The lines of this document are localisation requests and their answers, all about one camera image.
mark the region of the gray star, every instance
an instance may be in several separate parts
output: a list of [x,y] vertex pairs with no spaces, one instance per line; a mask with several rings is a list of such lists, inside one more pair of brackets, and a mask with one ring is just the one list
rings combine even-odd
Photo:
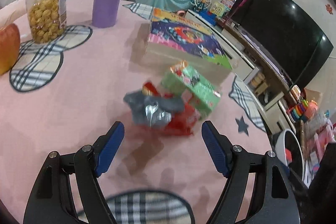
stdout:
[[236,118],[236,123],[238,125],[238,133],[245,132],[246,135],[249,135],[249,132],[247,131],[247,128],[249,127],[248,124],[244,122],[244,118],[241,117],[240,120]]

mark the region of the black screen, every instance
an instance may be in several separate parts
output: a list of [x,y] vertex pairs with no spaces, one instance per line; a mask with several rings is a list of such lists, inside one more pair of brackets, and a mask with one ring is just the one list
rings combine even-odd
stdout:
[[[231,11],[242,1],[237,0]],[[248,0],[231,19],[253,36],[300,88],[311,81],[333,49],[321,28],[292,0]],[[316,54],[318,60],[311,60]]]

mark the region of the pink tablecloth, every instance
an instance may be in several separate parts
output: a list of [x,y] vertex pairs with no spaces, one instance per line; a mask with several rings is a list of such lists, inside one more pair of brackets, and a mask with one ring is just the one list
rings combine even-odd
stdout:
[[[67,0],[68,24],[90,25],[93,0]],[[159,76],[131,62],[136,38],[146,37],[146,20],[122,7],[116,26],[93,27],[83,45],[64,52],[55,79],[28,93],[18,93],[8,74],[0,77],[0,199],[22,223],[36,176],[48,153],[77,151],[105,134],[114,121],[125,125],[125,138],[106,174],[99,178],[105,196],[139,188],[164,189],[185,198],[197,224],[204,224],[225,185],[201,137],[200,124],[189,138],[157,138],[132,128],[129,108],[122,98],[142,83]],[[16,21],[28,33],[26,15]],[[243,109],[229,98],[234,74],[223,84],[223,97],[209,119],[233,144],[264,154],[270,150],[266,133],[256,128]],[[238,133],[235,118],[244,117],[249,136]],[[247,212],[253,187],[249,179],[239,218]],[[73,188],[77,209],[81,203]]]

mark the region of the butterfly-shaped placemat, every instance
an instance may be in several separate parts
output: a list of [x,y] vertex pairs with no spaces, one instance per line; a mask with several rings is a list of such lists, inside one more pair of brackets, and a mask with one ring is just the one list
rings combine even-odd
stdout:
[[146,4],[141,3],[130,3],[130,4],[124,4],[124,7],[127,7],[130,9],[133,13],[137,14],[138,16],[149,19],[151,17],[153,7]]
[[261,119],[260,113],[255,106],[250,92],[244,82],[237,76],[235,76],[232,83],[232,90],[229,93],[229,97],[234,99],[236,103],[244,109],[247,117],[256,127],[266,132],[263,120]]
[[[163,191],[135,191],[107,198],[117,224],[195,224],[190,205],[182,198]],[[85,212],[78,218],[88,222]]]
[[36,44],[33,40],[21,43],[17,62],[9,72],[12,87],[29,92],[45,86],[61,68],[63,52],[83,44],[91,35],[90,27],[71,25],[48,44]]

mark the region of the toy box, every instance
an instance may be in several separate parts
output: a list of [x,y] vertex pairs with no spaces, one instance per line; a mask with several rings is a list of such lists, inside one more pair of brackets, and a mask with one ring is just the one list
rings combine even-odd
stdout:
[[201,118],[208,116],[221,98],[216,87],[186,61],[171,67],[171,71],[161,80],[161,85],[195,107]]
[[220,85],[232,71],[210,28],[158,8],[153,10],[143,60],[165,70],[186,60],[216,85]]

